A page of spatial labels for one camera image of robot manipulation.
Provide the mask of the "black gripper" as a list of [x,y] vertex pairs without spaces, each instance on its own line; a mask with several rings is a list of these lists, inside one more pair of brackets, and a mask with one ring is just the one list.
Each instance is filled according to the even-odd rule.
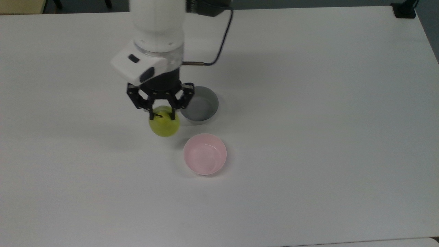
[[[180,68],[160,75],[155,75],[155,69],[149,68],[140,76],[139,82],[141,83],[139,86],[127,83],[127,95],[136,108],[149,113],[149,120],[155,118],[153,104],[156,99],[167,99],[166,94],[169,94],[170,117],[171,120],[175,120],[176,111],[186,109],[195,93],[193,83],[181,83]],[[146,99],[141,96],[140,91],[147,95]],[[176,94],[180,91],[182,95],[177,99]]]

